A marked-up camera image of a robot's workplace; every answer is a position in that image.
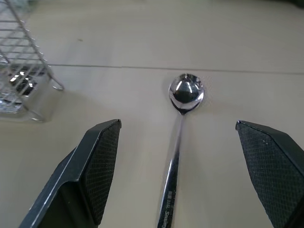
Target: metal spoon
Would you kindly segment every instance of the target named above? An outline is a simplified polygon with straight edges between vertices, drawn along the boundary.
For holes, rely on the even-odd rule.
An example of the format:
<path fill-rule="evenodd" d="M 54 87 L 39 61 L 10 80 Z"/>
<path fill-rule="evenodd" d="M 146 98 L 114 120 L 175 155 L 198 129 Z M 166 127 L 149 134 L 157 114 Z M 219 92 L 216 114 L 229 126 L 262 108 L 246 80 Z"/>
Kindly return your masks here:
<path fill-rule="evenodd" d="M 180 143 L 185 114 L 192 111 L 203 101 L 204 89 L 200 79 L 191 74 L 182 74 L 169 86 L 169 98 L 182 118 L 175 143 L 174 153 L 170 159 L 168 175 L 161 199 L 160 217 L 157 228 L 171 228 L 177 188 L 177 175 L 180 157 Z"/>

